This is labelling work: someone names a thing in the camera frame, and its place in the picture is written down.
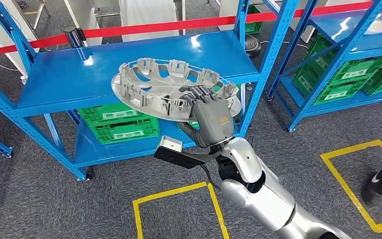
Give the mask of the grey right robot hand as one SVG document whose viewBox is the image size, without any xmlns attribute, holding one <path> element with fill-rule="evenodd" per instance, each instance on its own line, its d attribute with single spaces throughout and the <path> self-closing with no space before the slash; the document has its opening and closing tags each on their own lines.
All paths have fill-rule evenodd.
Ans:
<svg viewBox="0 0 382 239">
<path fill-rule="evenodd" d="M 191 104 L 199 130 L 187 122 L 179 122 L 178 126 L 197 146 L 207 148 L 233 137 L 233 118 L 225 99 L 204 85 L 182 86 L 179 91 L 188 92 L 181 99 Z"/>
</svg>

